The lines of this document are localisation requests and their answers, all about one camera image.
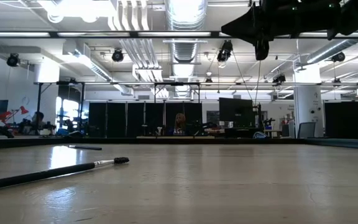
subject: office chair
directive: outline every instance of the office chair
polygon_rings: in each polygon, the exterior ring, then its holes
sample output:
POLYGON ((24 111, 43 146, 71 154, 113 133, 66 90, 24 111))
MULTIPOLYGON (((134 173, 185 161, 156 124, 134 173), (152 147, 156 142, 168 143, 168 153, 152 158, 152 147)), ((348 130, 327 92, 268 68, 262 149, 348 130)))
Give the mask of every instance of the office chair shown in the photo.
POLYGON ((298 139, 300 138, 314 138, 314 132, 316 131, 315 122, 305 122, 299 124, 298 139))

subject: computer monitor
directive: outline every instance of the computer monitor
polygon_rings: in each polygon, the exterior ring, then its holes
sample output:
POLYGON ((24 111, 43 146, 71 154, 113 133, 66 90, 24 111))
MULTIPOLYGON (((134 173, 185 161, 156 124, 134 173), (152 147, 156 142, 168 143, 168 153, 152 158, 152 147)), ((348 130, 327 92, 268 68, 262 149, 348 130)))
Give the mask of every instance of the computer monitor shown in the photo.
POLYGON ((255 127, 252 100, 219 98, 219 120, 233 121, 235 128, 255 127))

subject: paint roller extension pole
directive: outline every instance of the paint roller extension pole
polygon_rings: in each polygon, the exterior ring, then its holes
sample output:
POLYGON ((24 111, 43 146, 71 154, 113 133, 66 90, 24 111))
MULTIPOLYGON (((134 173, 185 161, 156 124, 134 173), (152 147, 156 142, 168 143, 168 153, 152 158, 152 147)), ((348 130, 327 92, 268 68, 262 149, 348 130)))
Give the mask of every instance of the paint roller extension pole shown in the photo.
POLYGON ((0 179, 0 188, 13 186, 17 184, 25 184, 28 182, 33 182, 37 180, 43 180, 51 177, 57 177, 60 175, 72 174, 75 172, 81 172, 86 170, 91 170, 94 168, 99 168, 102 166, 107 166, 110 164, 124 164, 129 162, 129 159, 126 157, 118 157, 110 161, 96 161, 86 164, 78 164, 68 167, 61 167, 57 169, 50 169, 46 171, 36 172, 32 174, 18 175, 15 177, 8 177, 0 179))

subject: ceiling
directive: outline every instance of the ceiling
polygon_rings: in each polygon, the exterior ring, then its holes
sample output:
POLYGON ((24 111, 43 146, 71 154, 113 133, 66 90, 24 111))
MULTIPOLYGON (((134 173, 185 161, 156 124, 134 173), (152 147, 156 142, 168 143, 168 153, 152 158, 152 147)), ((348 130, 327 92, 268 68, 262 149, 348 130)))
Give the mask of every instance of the ceiling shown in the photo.
MULTIPOLYGON (((24 9, 17 7, 24 7, 20 2, 14 1, 0 1, 0 30, 59 30, 59 31, 76 31, 76 30, 110 30, 107 18, 101 17, 94 23, 83 22, 81 18, 64 18, 58 24, 52 24, 47 19, 47 12, 45 9, 24 9)), ((24 1, 30 7, 40 7, 40 5, 33 1, 24 1)), ((248 1, 233 1, 233 0, 210 0, 207 9, 206 20, 204 23, 204 30, 220 30, 221 26, 240 17, 246 13, 248 1)), ((161 10, 163 1, 149 0, 148 1, 148 21, 152 30, 166 30, 165 25, 165 11, 161 10)), ((159 64, 162 66, 163 78, 170 78, 172 76, 172 65, 170 48, 168 44, 164 44, 162 39, 154 39, 153 46, 158 58, 159 64)), ((196 62, 201 65, 195 66, 194 77, 190 80, 193 82, 204 82, 206 72, 211 72, 213 82, 236 82, 236 81, 260 81, 268 80, 277 74, 277 72, 270 73, 274 68, 277 68, 285 60, 296 55, 308 55, 320 49, 329 43, 327 40, 321 39, 300 39, 298 40, 274 40, 270 43, 270 53, 266 60, 257 62, 254 56, 254 47, 247 42, 238 39, 232 39, 234 52, 230 57, 227 65, 224 68, 218 69, 218 64, 215 59, 216 53, 223 44, 222 39, 208 39, 208 43, 200 44, 197 53, 196 62)), ((62 62, 67 62, 67 53, 63 51, 62 45, 65 40, 62 39, 0 39, 0 47, 9 46, 36 46, 46 52, 52 54, 62 62)), ((111 75, 123 82, 133 82, 134 77, 132 73, 132 61, 125 54, 124 61, 114 63, 111 60, 112 52, 115 48, 122 47, 117 39, 76 39, 78 45, 87 44, 91 48, 91 56, 97 60, 111 75)), ((346 61, 341 65, 337 63, 335 69, 331 62, 321 62, 320 72, 322 81, 331 80, 334 76, 340 76, 349 72, 358 70, 358 59, 351 60, 358 56, 358 44, 346 49, 344 51, 346 61)), ((32 63, 40 63, 39 55, 32 57, 26 54, 26 60, 32 63)), ((67 62, 64 63, 61 77, 75 77, 79 81, 95 81, 97 76, 88 67, 80 64, 67 62)), ((287 81, 292 80, 292 69, 283 71, 287 76, 287 81)), ((353 77, 347 82, 358 82, 358 77, 353 77)), ((245 88, 243 86, 234 86, 233 88, 245 88)))

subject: wooden floor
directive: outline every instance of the wooden floor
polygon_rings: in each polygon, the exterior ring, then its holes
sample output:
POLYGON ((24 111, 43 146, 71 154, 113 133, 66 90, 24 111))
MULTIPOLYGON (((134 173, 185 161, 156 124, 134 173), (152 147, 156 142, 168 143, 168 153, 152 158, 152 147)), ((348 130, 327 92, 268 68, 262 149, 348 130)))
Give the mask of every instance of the wooden floor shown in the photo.
POLYGON ((358 224, 358 149, 101 146, 0 150, 0 178, 119 156, 131 160, 0 189, 0 223, 358 224))

